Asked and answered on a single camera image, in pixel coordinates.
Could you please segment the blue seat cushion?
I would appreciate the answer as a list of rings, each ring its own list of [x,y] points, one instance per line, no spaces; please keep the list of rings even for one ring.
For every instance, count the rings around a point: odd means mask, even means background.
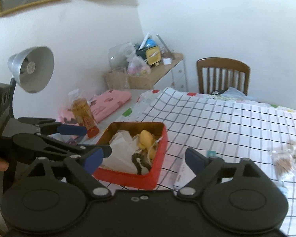
[[[234,87],[229,87],[227,90],[215,90],[211,95],[220,95],[224,97],[234,98],[238,100],[256,101],[252,96],[245,95]]]

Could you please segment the pink folded cloth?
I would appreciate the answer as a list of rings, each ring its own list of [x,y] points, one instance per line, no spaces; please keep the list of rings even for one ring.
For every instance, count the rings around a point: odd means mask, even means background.
[[[108,90],[101,95],[94,95],[88,104],[95,121],[99,123],[131,100],[131,98],[132,94],[129,91]],[[65,124],[78,124],[70,108],[62,110],[57,120]]]

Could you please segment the orange drink bottle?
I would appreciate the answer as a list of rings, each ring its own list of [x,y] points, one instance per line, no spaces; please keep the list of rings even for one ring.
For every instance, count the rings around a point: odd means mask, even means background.
[[[82,96],[79,89],[74,89],[73,91],[69,92],[68,97],[71,103],[71,110],[76,118],[76,121],[79,123],[79,125],[85,126],[89,139],[96,137],[100,130],[97,127],[96,121],[86,98]]]

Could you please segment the cardboard box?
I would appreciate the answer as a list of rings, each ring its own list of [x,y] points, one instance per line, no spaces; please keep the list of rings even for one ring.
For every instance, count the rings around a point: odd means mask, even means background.
[[[104,75],[108,89],[153,89],[152,82],[147,76],[132,76],[123,72],[108,72]]]

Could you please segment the plastic bag of candies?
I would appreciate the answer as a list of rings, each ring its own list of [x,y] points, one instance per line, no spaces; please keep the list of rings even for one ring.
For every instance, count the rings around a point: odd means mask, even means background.
[[[146,76],[151,74],[151,71],[151,67],[140,56],[130,59],[127,69],[128,75]]]

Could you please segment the silver desk lamp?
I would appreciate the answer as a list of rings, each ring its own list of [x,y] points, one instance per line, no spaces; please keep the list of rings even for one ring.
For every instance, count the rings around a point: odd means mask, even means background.
[[[54,71],[54,54],[48,47],[32,47],[12,55],[7,66],[12,73],[9,83],[9,114],[14,118],[13,96],[16,86],[27,93],[42,91]]]

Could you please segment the yellow alarm clock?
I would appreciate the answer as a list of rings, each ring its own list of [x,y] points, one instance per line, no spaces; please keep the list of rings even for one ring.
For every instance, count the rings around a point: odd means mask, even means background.
[[[149,66],[157,64],[161,60],[161,50],[159,46],[150,47],[146,50],[146,60]]]

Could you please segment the wooden chair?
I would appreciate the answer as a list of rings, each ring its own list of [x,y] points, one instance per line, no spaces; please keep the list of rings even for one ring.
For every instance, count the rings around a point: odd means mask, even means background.
[[[250,80],[250,67],[239,60],[221,57],[208,57],[196,62],[198,87],[201,94],[226,91],[233,87],[247,95]]]

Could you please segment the yellow plush toy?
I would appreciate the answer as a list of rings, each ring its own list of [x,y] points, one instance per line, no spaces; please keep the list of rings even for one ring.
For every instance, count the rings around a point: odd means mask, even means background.
[[[154,135],[147,130],[142,130],[140,134],[133,137],[135,152],[146,150],[147,157],[152,162],[156,154],[157,141]]]

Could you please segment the checkered tablecloth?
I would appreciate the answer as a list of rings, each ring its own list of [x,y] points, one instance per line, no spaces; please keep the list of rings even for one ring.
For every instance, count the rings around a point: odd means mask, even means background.
[[[125,105],[106,119],[106,125],[118,120]],[[172,88],[161,90],[139,119],[162,122],[167,129],[168,146],[158,179],[159,190],[173,189],[188,147],[215,151],[226,162],[249,158],[276,180],[269,151],[296,142],[294,110]]]

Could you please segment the red gold metal tin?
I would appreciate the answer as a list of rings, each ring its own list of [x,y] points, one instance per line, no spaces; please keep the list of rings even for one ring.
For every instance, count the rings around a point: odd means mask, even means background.
[[[93,176],[116,185],[154,189],[167,142],[167,130],[162,122],[113,122],[97,142],[107,144],[112,153]]]

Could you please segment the wooden side cabinet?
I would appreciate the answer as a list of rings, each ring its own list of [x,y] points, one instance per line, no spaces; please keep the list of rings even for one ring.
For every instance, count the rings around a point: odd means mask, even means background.
[[[151,74],[147,77],[148,84],[145,86],[147,89],[163,90],[170,87],[178,91],[188,91],[184,56],[175,53],[174,57],[171,64],[160,64],[152,68]]]

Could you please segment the cotton swab bag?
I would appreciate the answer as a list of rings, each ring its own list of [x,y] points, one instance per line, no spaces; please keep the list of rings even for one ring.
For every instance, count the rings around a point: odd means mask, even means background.
[[[283,149],[270,150],[269,155],[278,179],[286,179],[296,172],[296,142],[286,144]]]

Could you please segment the clear glass bowl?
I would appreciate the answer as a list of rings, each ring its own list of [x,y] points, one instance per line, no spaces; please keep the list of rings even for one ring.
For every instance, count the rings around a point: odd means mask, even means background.
[[[128,59],[136,53],[134,45],[130,42],[118,44],[109,49],[109,65],[112,70],[128,67]]]

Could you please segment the polka dot cloth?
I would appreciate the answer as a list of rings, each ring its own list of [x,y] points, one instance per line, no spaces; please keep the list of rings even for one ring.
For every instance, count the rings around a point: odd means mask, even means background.
[[[125,105],[123,113],[117,121],[140,121],[140,115],[160,95],[160,90],[131,89],[130,104]]]

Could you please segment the brown hair scrunchie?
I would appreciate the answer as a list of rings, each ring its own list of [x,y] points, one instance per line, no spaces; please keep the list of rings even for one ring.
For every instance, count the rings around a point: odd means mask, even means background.
[[[131,161],[137,169],[137,175],[144,175],[150,172],[152,166],[144,153],[134,153]]]

